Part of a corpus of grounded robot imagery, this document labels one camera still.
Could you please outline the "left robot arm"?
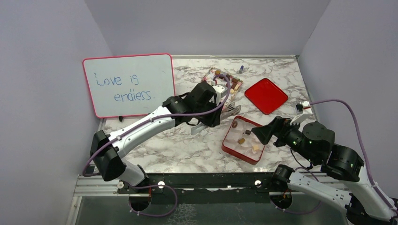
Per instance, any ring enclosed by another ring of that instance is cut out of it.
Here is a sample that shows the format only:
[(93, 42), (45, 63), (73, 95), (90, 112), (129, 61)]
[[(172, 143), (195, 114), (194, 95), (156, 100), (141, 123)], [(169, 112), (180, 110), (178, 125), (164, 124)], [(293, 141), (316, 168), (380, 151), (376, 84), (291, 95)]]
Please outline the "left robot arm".
[(155, 111), (125, 128), (110, 134), (100, 130), (93, 136), (89, 161), (94, 162), (97, 175), (104, 181), (120, 179), (128, 182), (135, 192), (143, 192), (148, 182), (145, 171), (124, 157), (163, 131), (181, 124), (190, 125), (192, 119), (205, 127), (218, 126), (229, 92), (224, 85), (212, 86), (202, 81), (190, 92), (167, 98)]

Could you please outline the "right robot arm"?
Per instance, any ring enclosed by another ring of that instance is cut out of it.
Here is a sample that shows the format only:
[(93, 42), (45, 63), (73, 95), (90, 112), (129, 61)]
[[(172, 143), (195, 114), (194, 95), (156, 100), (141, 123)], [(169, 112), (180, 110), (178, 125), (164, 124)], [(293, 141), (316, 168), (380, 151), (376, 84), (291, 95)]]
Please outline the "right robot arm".
[(321, 172), (346, 186), (346, 190), (330, 187), (307, 178), (286, 165), (279, 165), (271, 177), (278, 191), (295, 190), (310, 195), (346, 214), (354, 225), (395, 225), (398, 201), (389, 198), (370, 180), (365, 161), (358, 153), (335, 143), (335, 134), (319, 122), (304, 127), (288, 118), (275, 117), (269, 124), (255, 127), (252, 133), (262, 144), (276, 137), (276, 147), (290, 149)]

